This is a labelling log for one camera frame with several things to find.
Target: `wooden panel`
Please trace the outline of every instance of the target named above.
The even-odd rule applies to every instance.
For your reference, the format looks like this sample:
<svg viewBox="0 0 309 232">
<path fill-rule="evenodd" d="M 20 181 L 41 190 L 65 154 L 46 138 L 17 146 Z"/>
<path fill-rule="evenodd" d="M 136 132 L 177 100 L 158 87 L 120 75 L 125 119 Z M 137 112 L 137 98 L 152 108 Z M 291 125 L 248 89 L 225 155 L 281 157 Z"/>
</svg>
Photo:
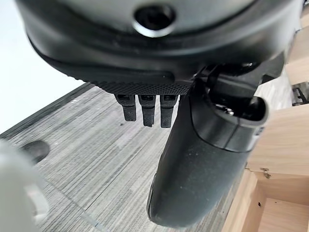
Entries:
<svg viewBox="0 0 309 232">
<path fill-rule="evenodd" d="M 270 174 L 309 175 L 309 104 L 278 110 L 248 159 L 247 168 Z"/>
<path fill-rule="evenodd" d="M 309 27 L 299 31 L 293 42 L 291 53 L 289 55 L 288 63 L 307 58 L 309 56 Z"/>
<path fill-rule="evenodd" d="M 245 170 L 222 232 L 256 232 L 265 201 L 266 197 L 257 186 L 255 174 Z"/>
<path fill-rule="evenodd" d="M 266 197 L 309 205 L 308 176 L 273 174 L 270 179 L 266 179 L 263 173 L 256 173 L 256 176 Z"/>
<path fill-rule="evenodd" d="M 309 57 L 286 64 L 285 70 L 288 74 L 291 85 L 309 81 Z"/>
<path fill-rule="evenodd" d="M 258 232 L 307 232 L 309 206 L 267 198 Z"/>
<path fill-rule="evenodd" d="M 309 26 L 309 7 L 305 7 L 301 16 L 301 26 L 303 28 Z"/>
</svg>

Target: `screw hole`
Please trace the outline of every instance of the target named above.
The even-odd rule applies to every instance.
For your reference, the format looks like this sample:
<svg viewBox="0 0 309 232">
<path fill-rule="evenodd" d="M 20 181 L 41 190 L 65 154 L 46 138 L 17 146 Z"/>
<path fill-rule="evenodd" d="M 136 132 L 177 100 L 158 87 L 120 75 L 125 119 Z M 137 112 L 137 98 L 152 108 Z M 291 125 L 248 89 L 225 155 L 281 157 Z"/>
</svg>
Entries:
<svg viewBox="0 0 309 232">
<path fill-rule="evenodd" d="M 169 6 L 154 5 L 138 9 L 135 20 L 149 30 L 162 30 L 175 20 L 175 12 Z"/>
</svg>

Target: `metal bracket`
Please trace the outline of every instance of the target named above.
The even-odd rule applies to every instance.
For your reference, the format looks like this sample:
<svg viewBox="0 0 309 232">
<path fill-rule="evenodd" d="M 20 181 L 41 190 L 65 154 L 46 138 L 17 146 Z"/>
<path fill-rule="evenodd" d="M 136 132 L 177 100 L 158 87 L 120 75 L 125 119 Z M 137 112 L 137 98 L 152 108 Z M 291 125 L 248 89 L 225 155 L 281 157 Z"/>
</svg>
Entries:
<svg viewBox="0 0 309 232">
<path fill-rule="evenodd" d="M 268 168 L 260 168 L 261 171 L 263 171 L 264 176 L 266 177 L 266 179 L 270 179 L 271 178 L 271 174 L 268 173 L 269 169 Z"/>
</svg>

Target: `textured black surface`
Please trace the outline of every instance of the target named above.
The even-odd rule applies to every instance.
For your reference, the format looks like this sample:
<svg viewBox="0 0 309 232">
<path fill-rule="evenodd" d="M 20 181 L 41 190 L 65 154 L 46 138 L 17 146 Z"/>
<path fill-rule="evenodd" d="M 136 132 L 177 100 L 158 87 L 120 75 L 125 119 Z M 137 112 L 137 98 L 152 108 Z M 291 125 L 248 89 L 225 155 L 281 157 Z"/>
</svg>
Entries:
<svg viewBox="0 0 309 232">
<path fill-rule="evenodd" d="M 192 125 L 191 111 L 185 97 L 150 191 L 148 215 L 158 225 L 189 227 L 201 220 L 232 186 L 249 154 L 203 141 Z"/>
<path fill-rule="evenodd" d="M 149 95 L 185 95 L 191 83 L 172 85 L 150 85 L 144 83 L 113 83 L 113 82 L 93 82 L 96 86 L 109 93 L 117 94 L 149 94 Z"/>
</svg>

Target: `shoe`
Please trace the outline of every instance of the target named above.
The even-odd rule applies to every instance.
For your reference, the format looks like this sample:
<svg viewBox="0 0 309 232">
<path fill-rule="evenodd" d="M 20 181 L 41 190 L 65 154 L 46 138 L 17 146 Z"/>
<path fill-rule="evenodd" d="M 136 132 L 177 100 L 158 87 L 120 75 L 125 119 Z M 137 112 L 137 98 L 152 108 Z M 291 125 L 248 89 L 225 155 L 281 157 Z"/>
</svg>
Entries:
<svg viewBox="0 0 309 232">
<path fill-rule="evenodd" d="M 30 160 L 35 164 L 44 159 L 50 152 L 49 145 L 42 140 L 28 143 L 22 146 L 21 149 L 26 151 L 26 154 L 28 154 Z"/>
</svg>

